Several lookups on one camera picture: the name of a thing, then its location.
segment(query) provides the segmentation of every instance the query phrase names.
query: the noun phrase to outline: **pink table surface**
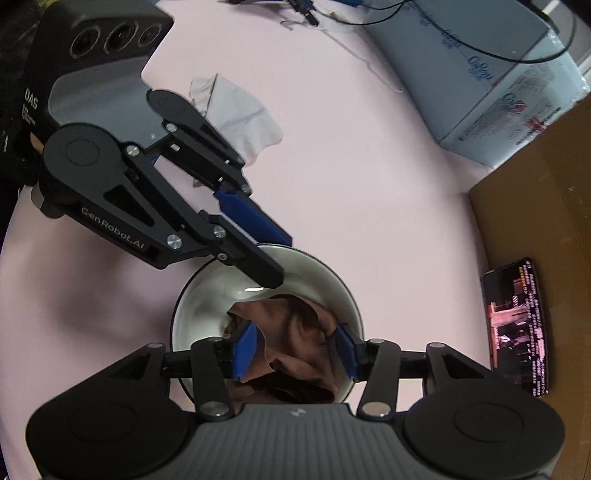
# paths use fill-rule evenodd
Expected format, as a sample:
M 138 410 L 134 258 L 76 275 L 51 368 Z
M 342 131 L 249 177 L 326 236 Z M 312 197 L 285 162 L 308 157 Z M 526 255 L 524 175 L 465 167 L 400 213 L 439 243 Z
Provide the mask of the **pink table surface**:
M 447 342 L 488 364 L 478 235 L 465 192 L 487 169 L 431 139 L 395 78 L 354 33 L 342 41 L 382 68 L 385 86 L 321 32 L 279 25 L 261 7 L 162 1 L 176 24 L 144 72 L 188 95 L 220 73 L 268 107 L 285 131 L 245 173 L 254 199 L 349 286 L 367 338 L 423 349 Z M 195 207 L 207 189 L 158 168 Z M 38 472 L 25 426 L 42 403 L 134 349 L 167 342 L 174 303 L 203 260 L 158 271 L 21 195 L 0 256 L 0 442 L 12 480 Z M 362 387 L 350 397 L 355 408 Z M 189 408 L 173 385 L 172 396 Z M 400 408 L 420 397 L 405 381 Z

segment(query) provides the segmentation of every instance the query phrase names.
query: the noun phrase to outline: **white napkin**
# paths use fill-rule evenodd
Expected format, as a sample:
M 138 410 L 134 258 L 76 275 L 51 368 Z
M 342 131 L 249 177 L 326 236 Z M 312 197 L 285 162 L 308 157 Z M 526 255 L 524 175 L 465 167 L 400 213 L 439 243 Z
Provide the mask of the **white napkin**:
M 253 163 L 267 147 L 283 139 L 283 130 L 265 106 L 219 74 L 210 79 L 195 77 L 189 98 L 242 156 L 246 165 Z

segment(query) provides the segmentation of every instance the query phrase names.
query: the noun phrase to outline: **bowl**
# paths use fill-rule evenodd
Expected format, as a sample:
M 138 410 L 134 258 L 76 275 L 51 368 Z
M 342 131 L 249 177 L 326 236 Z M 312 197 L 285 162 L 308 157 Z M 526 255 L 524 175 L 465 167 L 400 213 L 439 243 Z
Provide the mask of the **bowl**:
M 237 301 L 268 299 L 285 293 L 314 300 L 330 310 L 339 323 L 348 323 L 353 332 L 364 338 L 357 304 L 335 272 L 317 258 L 292 247 L 270 244 L 259 247 L 283 267 L 283 285 L 263 288 L 236 267 L 212 260 L 195 273 L 178 298 L 170 335 L 173 351 L 189 350 L 197 340 L 222 336 L 230 323 L 227 311 Z M 353 381 L 345 373 L 333 339 L 329 339 L 328 346 L 338 387 L 335 402 L 342 402 L 351 392 Z M 181 384 L 193 399 L 192 379 L 183 378 Z

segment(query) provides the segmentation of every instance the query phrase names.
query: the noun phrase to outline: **brown cloth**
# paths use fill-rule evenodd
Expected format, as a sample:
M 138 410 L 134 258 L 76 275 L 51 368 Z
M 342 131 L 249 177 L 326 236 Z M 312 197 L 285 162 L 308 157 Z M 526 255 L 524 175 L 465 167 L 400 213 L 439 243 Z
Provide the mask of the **brown cloth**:
M 295 295 L 239 301 L 224 337 L 244 320 L 259 327 L 257 350 L 245 378 L 226 380 L 236 412 L 245 403 L 332 403 L 337 386 L 327 338 L 338 322 L 322 305 Z

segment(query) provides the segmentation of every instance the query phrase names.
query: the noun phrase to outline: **camera module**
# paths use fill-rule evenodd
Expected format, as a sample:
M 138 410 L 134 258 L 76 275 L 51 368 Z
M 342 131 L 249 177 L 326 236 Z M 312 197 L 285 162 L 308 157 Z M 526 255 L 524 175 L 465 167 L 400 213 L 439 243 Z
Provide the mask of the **camera module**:
M 154 40 L 156 40 L 158 35 L 160 35 L 161 31 L 162 31 L 162 25 L 160 25 L 160 24 L 155 24 L 155 25 L 152 25 L 151 27 L 146 28 L 144 30 L 144 33 L 142 33 L 141 36 L 139 37 L 138 46 L 147 47 Z
M 131 25 L 129 23 L 123 23 L 116 27 L 107 38 L 105 42 L 105 51 L 111 53 L 112 51 L 123 50 L 134 37 L 137 32 L 137 24 Z
M 78 59 L 86 55 L 90 50 L 94 48 L 96 42 L 99 41 L 100 28 L 97 25 L 85 28 L 82 30 L 74 41 L 70 48 L 70 55 L 74 59 Z

